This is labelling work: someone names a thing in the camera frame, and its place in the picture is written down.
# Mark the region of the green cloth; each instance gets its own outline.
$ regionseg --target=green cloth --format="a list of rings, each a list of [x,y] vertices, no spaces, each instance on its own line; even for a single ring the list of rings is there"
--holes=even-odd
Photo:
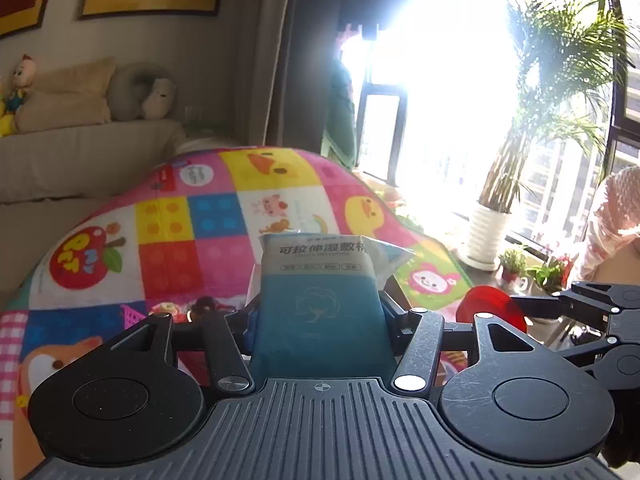
[[[322,140],[322,155],[348,170],[356,163],[355,104],[351,74],[339,59],[332,62],[331,88]]]

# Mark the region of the red disc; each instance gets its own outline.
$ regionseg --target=red disc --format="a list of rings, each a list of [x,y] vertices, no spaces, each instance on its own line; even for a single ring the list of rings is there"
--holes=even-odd
[[[521,332],[527,333],[527,323],[520,307],[498,288],[479,285],[468,291],[456,310],[456,321],[473,323],[474,315],[478,312],[494,314]]]

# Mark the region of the palm tree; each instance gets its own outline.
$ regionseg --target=palm tree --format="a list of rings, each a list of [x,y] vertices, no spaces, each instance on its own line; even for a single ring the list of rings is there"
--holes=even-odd
[[[587,9],[596,10],[591,23],[581,19]],[[637,43],[608,0],[509,2],[508,22],[518,60],[517,108],[478,201],[500,213],[510,213],[519,199],[534,145],[567,139],[587,154],[603,148],[601,131],[573,104],[584,100],[594,111],[606,108],[602,89],[625,81],[626,43]]]

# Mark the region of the wall socket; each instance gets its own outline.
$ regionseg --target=wall socket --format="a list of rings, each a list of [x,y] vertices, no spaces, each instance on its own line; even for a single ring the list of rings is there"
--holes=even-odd
[[[200,106],[185,106],[184,107],[184,122],[186,124],[194,124],[202,122],[202,107]]]

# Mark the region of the colorful blanket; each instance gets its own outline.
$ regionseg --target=colorful blanket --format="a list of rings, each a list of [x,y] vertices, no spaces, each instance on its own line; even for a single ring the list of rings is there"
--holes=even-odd
[[[439,243],[404,227],[331,161],[285,148],[180,156],[60,240],[1,315],[0,478],[21,478],[42,460],[26,418],[42,381],[158,303],[177,304],[178,320],[201,296],[242,307],[259,236],[287,229],[411,248],[396,273],[402,291],[448,318],[469,288]]]

